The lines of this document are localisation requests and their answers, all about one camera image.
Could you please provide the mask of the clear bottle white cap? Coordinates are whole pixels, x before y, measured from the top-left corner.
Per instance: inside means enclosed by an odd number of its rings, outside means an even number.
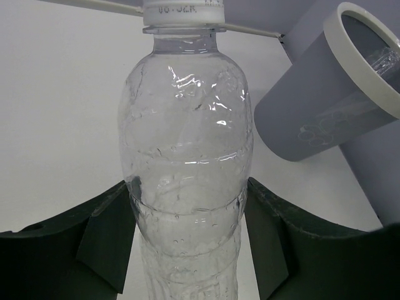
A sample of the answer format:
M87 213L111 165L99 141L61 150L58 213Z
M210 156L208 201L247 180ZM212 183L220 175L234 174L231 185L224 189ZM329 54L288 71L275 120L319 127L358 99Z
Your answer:
M253 154L242 69L221 53L222 1L144 1L152 52L118 109L122 173L150 299L237 299Z

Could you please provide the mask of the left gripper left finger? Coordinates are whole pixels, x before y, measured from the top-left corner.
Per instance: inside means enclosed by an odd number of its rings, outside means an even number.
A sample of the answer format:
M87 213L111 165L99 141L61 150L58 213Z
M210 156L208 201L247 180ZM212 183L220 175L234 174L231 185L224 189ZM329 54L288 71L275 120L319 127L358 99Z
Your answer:
M1 233L1 299L116 299L136 222L120 182L18 232Z

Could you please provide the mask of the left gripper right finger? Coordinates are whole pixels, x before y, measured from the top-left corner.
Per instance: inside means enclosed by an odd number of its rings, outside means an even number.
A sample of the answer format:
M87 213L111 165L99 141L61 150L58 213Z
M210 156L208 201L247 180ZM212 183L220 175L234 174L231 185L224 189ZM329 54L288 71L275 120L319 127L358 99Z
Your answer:
M371 232L335 224L254 178L245 217L261 299L398 299L399 224Z

